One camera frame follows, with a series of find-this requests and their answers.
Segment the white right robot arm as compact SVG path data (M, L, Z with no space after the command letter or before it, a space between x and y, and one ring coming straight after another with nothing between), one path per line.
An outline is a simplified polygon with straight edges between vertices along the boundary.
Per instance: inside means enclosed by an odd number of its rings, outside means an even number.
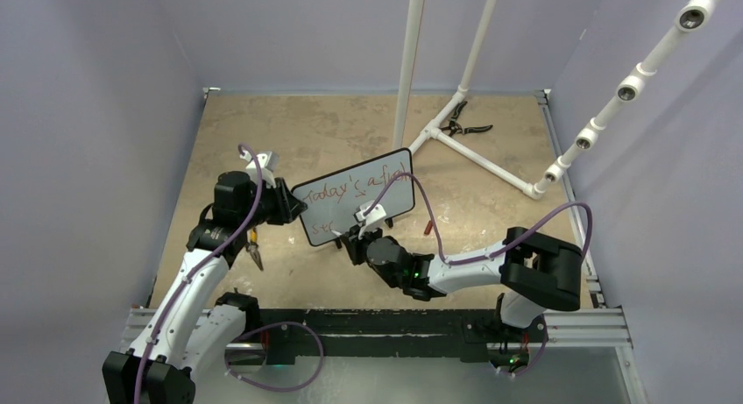
M512 340L545 310L580 308L584 252L577 245L524 227L512 227L489 247L441 258L409 252L381 229L339 233L337 246L354 265L366 264L390 288L430 301L471 287L502 285L492 316L494 333Z

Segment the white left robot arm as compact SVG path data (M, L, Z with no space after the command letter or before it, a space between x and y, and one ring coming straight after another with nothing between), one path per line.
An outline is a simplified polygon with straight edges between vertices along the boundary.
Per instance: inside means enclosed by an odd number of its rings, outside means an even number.
M103 362L109 402L194 402L198 380L227 343L234 337L249 342L261 330L256 298L223 294L207 313L208 299L247 249L249 230L289 224L306 208L281 178L220 174L214 200L191 230L180 270L155 315L126 351L113 351Z

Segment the black-framed small whiteboard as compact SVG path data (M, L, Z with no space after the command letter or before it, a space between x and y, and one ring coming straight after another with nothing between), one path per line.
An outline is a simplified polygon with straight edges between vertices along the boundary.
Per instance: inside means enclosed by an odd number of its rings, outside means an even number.
M414 183L409 178L412 158L403 147L294 186L291 194L307 204L300 220L308 243L325 245L334 241L337 231L355 225L359 207L375 201L388 182L392 186L379 203L386 215L394 218L411 211L415 207Z

